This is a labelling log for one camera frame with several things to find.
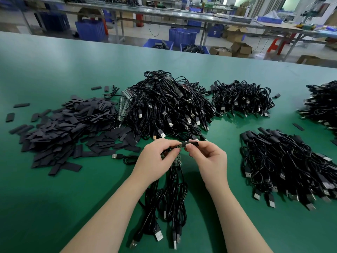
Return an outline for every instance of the finger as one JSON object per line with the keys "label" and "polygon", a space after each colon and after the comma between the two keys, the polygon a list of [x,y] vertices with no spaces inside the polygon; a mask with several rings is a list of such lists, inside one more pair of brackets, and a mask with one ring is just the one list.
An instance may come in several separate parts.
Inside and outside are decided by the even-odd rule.
{"label": "finger", "polygon": [[207,160],[202,152],[193,144],[186,145],[187,151],[189,152],[189,156],[193,157],[196,160],[198,165],[201,165],[202,162]]}
{"label": "finger", "polygon": [[174,162],[174,160],[176,159],[177,155],[180,153],[180,148],[175,148],[172,149],[167,156],[163,159],[163,162],[170,167],[171,164]]}
{"label": "finger", "polygon": [[156,151],[160,153],[163,150],[168,149],[169,147],[178,146],[181,144],[181,142],[177,140],[170,140],[170,139],[164,139],[164,138],[156,139],[153,143],[156,144],[156,148],[157,148]]}
{"label": "finger", "polygon": [[198,149],[203,152],[205,155],[211,157],[214,155],[220,155],[222,153],[222,150],[220,147],[218,147],[216,144],[213,144],[209,141],[198,141]]}

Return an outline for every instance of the factory floor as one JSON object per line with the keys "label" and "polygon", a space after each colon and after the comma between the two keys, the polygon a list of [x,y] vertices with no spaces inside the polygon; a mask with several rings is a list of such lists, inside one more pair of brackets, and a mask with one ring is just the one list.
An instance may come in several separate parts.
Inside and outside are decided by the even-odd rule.
{"label": "factory floor", "polygon": [[[77,15],[67,14],[70,30],[66,32],[43,32],[38,22],[32,12],[25,12],[25,16],[27,18],[28,23],[31,25],[31,29],[33,34],[36,35],[45,35],[51,37],[60,37],[60,38],[68,38],[68,39],[75,39],[73,37],[73,33],[76,32],[75,21],[77,21]],[[160,22],[160,17],[149,17],[145,16],[145,20],[147,21],[157,21]],[[169,29],[170,26],[167,25],[155,25],[155,24],[144,24],[143,27],[125,27],[124,26],[124,35],[125,41],[121,42],[122,44],[126,45],[134,45],[134,46],[143,46],[143,44],[149,39],[169,39]],[[28,34],[29,31],[24,24],[23,16],[18,11],[7,11],[7,10],[0,10],[0,31],[6,32],[13,32],[13,33],[23,33]],[[114,29],[109,29],[109,36],[104,40],[104,42],[109,43],[116,43],[116,32]],[[118,33],[121,37],[122,31],[121,27],[118,27]],[[201,33],[197,34],[196,36],[196,44],[200,43]],[[285,45],[281,55],[276,55],[273,53],[267,53],[267,49],[272,44],[272,39],[265,39],[260,37],[245,37],[244,42],[250,45],[253,48],[253,53],[250,55],[249,58],[251,59],[259,59],[259,60],[281,60],[289,50],[290,46]],[[206,46],[209,49],[211,46],[223,46],[230,48],[232,45],[231,42],[225,40],[224,38],[215,38],[215,37],[207,37]],[[286,62],[296,63],[298,58],[301,55],[313,55],[317,56],[321,59],[328,59],[334,60],[331,61],[331,64],[328,64],[329,67],[337,68],[337,55],[334,50],[331,50],[328,47],[325,47],[323,44],[318,43],[310,43],[310,44],[303,44],[299,42],[295,48],[293,49],[292,53],[286,60]]]}

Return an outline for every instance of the green workbench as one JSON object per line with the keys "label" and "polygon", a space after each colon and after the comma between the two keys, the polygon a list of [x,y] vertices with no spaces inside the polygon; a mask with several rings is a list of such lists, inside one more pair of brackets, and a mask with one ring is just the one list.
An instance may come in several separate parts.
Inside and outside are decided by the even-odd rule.
{"label": "green workbench", "polygon": [[[205,136],[227,152],[230,188],[275,253],[335,252],[337,201],[327,204],[318,198],[316,210],[310,212],[299,202],[277,194],[275,209],[267,207],[263,199],[254,200],[252,187],[240,171],[239,134],[258,127],[280,129],[300,135],[314,151],[337,160],[337,148],[330,142],[333,134],[296,113],[309,96],[305,85],[335,80],[336,69],[4,32],[0,32],[0,251],[59,252],[133,168],[108,156],[78,158],[71,162],[83,165],[80,172],[61,170],[50,177],[50,168],[30,169],[33,154],[21,153],[19,136],[8,131],[30,124],[33,113],[60,108],[72,94],[101,97],[103,89],[90,88],[114,84],[122,90],[143,80],[145,71],[159,69],[175,78],[200,81],[207,89],[217,79],[225,83],[237,79],[270,87],[272,95],[281,94],[270,118],[215,118]],[[31,105],[13,109],[14,104],[26,102]],[[11,112],[15,121],[5,123]],[[151,141],[141,140],[139,146]],[[182,168],[189,192],[185,200],[187,223],[178,251],[224,252],[216,210],[195,162],[184,151]],[[120,252],[131,252],[128,246],[141,215],[137,205]],[[159,225],[164,239],[156,242],[145,235],[133,252],[173,251],[171,234],[166,232],[169,227],[161,220]]]}

